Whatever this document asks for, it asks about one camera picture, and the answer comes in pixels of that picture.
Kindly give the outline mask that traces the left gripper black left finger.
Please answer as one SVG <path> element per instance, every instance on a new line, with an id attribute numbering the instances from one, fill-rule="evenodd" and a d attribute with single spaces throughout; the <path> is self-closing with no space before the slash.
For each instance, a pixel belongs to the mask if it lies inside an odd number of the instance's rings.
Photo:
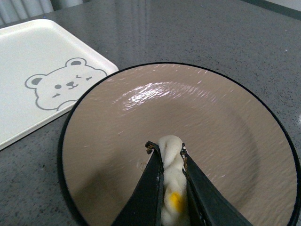
<path id="1" fill-rule="evenodd" d="M 160 226 L 163 205 L 163 162 L 160 148 L 145 144 L 151 157 L 128 202 L 113 221 L 113 226 Z"/>

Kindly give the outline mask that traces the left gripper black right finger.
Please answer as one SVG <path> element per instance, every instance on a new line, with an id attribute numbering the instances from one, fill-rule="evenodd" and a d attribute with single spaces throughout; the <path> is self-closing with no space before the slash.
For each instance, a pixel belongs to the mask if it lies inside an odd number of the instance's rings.
<path id="1" fill-rule="evenodd" d="M 193 226 L 250 226 L 251 223 L 218 191 L 189 156 L 185 144 L 180 152 L 187 179 L 190 223 Z"/>

